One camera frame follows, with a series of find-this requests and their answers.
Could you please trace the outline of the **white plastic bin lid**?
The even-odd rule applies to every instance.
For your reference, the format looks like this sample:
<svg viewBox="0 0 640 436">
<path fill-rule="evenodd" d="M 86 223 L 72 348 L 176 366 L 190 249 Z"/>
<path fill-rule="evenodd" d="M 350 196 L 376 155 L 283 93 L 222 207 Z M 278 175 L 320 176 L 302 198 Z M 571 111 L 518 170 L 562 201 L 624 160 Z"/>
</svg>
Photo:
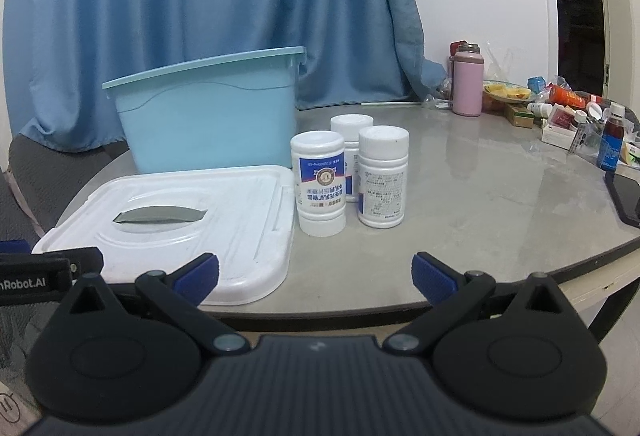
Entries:
<svg viewBox="0 0 640 436">
<path fill-rule="evenodd" d="M 219 281 L 203 307 L 241 306 L 285 280 L 294 215 L 294 176 L 280 166 L 121 177 L 92 192 L 33 251 L 99 248 L 108 283 L 171 273 L 212 253 Z"/>
</svg>

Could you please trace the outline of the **white bottle text label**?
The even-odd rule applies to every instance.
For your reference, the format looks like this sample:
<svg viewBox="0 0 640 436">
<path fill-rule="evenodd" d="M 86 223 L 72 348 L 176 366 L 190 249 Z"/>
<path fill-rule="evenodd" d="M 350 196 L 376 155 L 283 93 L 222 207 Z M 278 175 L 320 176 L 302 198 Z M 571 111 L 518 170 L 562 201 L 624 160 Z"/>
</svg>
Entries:
<svg viewBox="0 0 640 436">
<path fill-rule="evenodd" d="M 359 133 L 358 217 L 366 226 L 390 229 L 405 218 L 409 131 L 371 126 Z"/>
</svg>

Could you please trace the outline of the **white bottle blue label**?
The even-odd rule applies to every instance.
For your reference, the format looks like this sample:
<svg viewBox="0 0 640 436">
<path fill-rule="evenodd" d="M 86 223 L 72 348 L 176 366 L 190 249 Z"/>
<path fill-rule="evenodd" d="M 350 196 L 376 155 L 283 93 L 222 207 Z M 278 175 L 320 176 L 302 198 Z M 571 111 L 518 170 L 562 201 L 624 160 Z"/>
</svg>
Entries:
<svg viewBox="0 0 640 436">
<path fill-rule="evenodd" d="M 333 237 L 346 226 L 345 142 L 331 130 L 291 140 L 297 217 L 311 237 Z"/>
</svg>

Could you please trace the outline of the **green cardboard box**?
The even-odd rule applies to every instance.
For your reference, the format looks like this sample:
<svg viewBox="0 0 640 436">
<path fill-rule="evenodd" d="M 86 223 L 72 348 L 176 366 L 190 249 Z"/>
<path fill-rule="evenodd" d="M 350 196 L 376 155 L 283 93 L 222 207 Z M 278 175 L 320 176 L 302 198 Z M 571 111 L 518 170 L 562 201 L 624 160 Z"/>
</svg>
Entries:
<svg viewBox="0 0 640 436">
<path fill-rule="evenodd" d="M 504 117 L 514 127 L 532 129 L 535 115 L 525 105 L 506 104 Z"/>
</svg>

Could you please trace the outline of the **light blue plastic bin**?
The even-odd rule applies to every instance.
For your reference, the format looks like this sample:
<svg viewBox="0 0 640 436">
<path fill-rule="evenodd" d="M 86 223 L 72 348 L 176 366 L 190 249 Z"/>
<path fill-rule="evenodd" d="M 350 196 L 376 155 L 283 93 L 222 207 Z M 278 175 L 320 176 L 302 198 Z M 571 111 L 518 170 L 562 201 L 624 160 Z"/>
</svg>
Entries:
<svg viewBox="0 0 640 436">
<path fill-rule="evenodd" d="M 104 82 L 141 174 L 291 164 L 303 47 L 201 58 Z"/>
</svg>

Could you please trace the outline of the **red white small box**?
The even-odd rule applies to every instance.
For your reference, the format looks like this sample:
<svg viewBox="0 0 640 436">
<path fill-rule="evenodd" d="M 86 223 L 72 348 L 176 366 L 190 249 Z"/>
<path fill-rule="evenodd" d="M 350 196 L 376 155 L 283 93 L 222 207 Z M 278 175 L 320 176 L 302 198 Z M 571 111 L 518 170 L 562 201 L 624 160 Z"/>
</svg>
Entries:
<svg viewBox="0 0 640 436">
<path fill-rule="evenodd" d="M 576 133 L 575 115 L 573 110 L 554 104 L 549 116 L 544 121 L 544 125 L 542 125 L 541 141 L 552 145 L 552 147 L 568 151 Z"/>
</svg>

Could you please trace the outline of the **white bottle rear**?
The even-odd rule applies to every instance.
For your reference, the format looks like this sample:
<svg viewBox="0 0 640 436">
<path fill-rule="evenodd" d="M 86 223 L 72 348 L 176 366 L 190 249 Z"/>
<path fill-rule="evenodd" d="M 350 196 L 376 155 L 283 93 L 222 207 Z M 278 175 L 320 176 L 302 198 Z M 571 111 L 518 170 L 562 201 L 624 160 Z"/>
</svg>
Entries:
<svg viewBox="0 0 640 436">
<path fill-rule="evenodd" d="M 358 199 L 359 133 L 374 125 L 374 118 L 363 114 L 342 114 L 331 118 L 331 130 L 344 139 L 345 195 L 347 202 Z"/>
</svg>

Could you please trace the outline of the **black smartphone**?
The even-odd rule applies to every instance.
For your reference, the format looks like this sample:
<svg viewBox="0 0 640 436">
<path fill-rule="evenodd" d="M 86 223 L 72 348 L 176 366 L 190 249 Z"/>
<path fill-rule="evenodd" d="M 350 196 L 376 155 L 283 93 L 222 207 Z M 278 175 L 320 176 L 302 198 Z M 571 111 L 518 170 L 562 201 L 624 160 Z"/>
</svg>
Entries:
<svg viewBox="0 0 640 436">
<path fill-rule="evenodd" d="M 605 186 L 620 220 L 628 226 L 640 227 L 640 185 L 623 175 L 610 173 L 604 175 Z"/>
</svg>

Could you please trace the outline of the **plate with yellow food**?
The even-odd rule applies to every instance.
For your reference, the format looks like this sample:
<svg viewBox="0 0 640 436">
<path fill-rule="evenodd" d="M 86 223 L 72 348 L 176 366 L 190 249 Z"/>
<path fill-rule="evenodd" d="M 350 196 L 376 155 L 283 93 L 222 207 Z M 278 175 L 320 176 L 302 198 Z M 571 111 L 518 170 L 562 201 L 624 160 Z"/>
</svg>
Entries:
<svg viewBox="0 0 640 436">
<path fill-rule="evenodd" d="M 483 88 L 491 99 L 503 103 L 529 102 L 534 95 L 532 90 L 526 87 L 498 80 L 486 80 Z"/>
</svg>

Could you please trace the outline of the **blue liquid medicine bottle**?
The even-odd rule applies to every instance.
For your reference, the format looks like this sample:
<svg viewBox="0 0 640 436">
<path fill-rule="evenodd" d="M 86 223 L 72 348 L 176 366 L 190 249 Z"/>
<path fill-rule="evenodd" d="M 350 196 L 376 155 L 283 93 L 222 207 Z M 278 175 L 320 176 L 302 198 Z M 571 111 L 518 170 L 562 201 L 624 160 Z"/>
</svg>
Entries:
<svg viewBox="0 0 640 436">
<path fill-rule="evenodd" d="M 612 102 L 608 110 L 610 115 L 608 115 L 602 131 L 597 166 L 602 170 L 614 173 L 624 141 L 625 107 Z"/>
</svg>

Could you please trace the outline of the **orange tube package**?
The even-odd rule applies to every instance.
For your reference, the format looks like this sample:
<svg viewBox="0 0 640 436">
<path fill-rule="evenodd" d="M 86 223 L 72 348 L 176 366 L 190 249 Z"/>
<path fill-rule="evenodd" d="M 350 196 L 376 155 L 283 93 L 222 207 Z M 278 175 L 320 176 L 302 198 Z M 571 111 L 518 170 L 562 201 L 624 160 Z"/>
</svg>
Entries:
<svg viewBox="0 0 640 436">
<path fill-rule="evenodd" d="M 557 84 L 550 86 L 548 101 L 553 105 L 568 106 L 574 108 L 574 110 L 584 111 L 587 107 L 587 100 L 585 98 L 579 96 L 575 91 L 558 86 Z"/>
</svg>

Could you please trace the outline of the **pink thermos bottle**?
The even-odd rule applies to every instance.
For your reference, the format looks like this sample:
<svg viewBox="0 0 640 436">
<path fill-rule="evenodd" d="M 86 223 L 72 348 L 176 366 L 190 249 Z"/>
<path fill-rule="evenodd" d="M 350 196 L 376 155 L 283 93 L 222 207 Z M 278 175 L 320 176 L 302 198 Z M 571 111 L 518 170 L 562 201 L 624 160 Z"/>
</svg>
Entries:
<svg viewBox="0 0 640 436">
<path fill-rule="evenodd" d="M 482 114 L 484 58 L 480 46 L 468 42 L 450 58 L 451 104 L 454 114 L 477 117 Z"/>
</svg>

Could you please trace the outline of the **red box behind thermos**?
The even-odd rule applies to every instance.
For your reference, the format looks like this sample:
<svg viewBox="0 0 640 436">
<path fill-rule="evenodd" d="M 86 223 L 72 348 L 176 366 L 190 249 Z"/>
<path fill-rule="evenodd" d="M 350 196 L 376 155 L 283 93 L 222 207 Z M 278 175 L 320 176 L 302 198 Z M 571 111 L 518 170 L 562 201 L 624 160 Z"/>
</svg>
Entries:
<svg viewBox="0 0 640 436">
<path fill-rule="evenodd" d="M 466 40 L 457 40 L 454 41 L 450 44 L 449 46 L 449 56 L 450 58 L 452 58 L 458 51 L 458 49 L 460 47 L 462 47 L 464 44 L 467 44 L 468 42 Z"/>
</svg>

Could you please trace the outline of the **blue curtain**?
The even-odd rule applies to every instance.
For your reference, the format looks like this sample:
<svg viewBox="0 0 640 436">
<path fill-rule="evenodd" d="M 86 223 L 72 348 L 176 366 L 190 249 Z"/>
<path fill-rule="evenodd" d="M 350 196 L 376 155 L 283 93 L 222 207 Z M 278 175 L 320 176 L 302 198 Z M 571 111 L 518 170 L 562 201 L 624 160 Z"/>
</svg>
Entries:
<svg viewBox="0 0 640 436">
<path fill-rule="evenodd" d="M 105 81 L 253 50 L 302 47 L 300 108 L 430 99 L 416 0 L 4 0 L 9 121 L 62 152 L 124 139 Z"/>
</svg>

